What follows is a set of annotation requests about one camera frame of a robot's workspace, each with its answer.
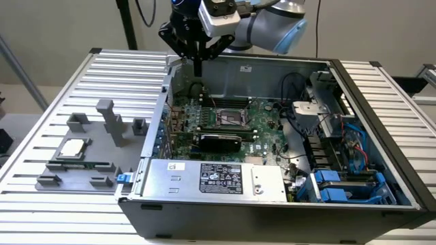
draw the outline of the motherboard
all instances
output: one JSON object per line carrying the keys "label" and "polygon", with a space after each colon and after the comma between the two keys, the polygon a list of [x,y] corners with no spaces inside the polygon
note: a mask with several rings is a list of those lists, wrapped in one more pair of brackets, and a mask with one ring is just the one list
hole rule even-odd
{"label": "motherboard", "polygon": [[285,165],[276,155],[286,144],[281,108],[278,102],[256,98],[176,98],[170,116],[173,159],[261,165],[282,161]]}

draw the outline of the green circuit board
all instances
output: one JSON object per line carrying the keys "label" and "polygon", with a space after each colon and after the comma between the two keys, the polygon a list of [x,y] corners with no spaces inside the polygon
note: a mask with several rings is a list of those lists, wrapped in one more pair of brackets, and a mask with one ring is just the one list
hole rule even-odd
{"label": "green circuit board", "polygon": [[[256,161],[262,164],[274,165],[276,155],[273,148],[278,149],[285,144],[285,137],[280,129],[278,109],[272,108],[272,102],[268,100],[253,100],[249,107],[244,109],[228,109],[202,107],[193,100],[178,98],[174,106],[182,108],[184,113],[178,115],[180,121],[184,123],[182,130],[173,132],[173,159],[189,160],[200,159],[205,161],[224,161],[224,162],[245,162],[246,157],[256,157]],[[220,111],[225,113],[245,113],[245,123],[234,125],[226,123],[217,124],[220,121],[217,114]],[[196,135],[198,126],[202,129],[218,130],[225,134],[229,130],[246,130],[249,133],[236,133],[246,139],[256,135],[250,141],[242,140],[240,151],[236,153],[217,154],[204,153],[196,146]]]}

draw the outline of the gray 3d-printed holder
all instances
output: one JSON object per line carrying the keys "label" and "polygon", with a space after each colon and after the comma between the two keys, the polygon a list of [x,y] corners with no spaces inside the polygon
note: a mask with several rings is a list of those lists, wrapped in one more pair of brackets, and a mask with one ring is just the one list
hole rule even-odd
{"label": "gray 3d-printed holder", "polygon": [[[145,119],[122,123],[121,116],[113,114],[110,100],[100,100],[96,108],[104,122],[89,121],[84,113],[70,115],[69,131],[37,177],[37,190],[114,192],[117,175],[136,170],[146,135]],[[76,156],[65,157],[60,152],[70,139],[81,139],[84,146]]]}

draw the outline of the capacitor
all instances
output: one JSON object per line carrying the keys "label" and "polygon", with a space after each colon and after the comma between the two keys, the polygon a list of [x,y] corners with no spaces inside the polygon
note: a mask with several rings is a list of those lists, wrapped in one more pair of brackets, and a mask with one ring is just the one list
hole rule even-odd
{"label": "capacitor", "polygon": [[272,111],[272,105],[269,105],[269,104],[265,105],[264,109],[265,109],[265,111],[268,111],[268,112]]}

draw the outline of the sticker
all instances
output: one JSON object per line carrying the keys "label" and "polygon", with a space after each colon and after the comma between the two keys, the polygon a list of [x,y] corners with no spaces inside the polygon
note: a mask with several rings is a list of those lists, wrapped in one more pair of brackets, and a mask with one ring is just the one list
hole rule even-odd
{"label": "sticker", "polygon": [[241,66],[240,67],[240,72],[252,72],[252,67],[250,66]]}
{"label": "sticker", "polygon": [[241,166],[201,163],[200,191],[202,193],[242,194]]}
{"label": "sticker", "polygon": [[184,171],[184,162],[168,162],[168,170]]}

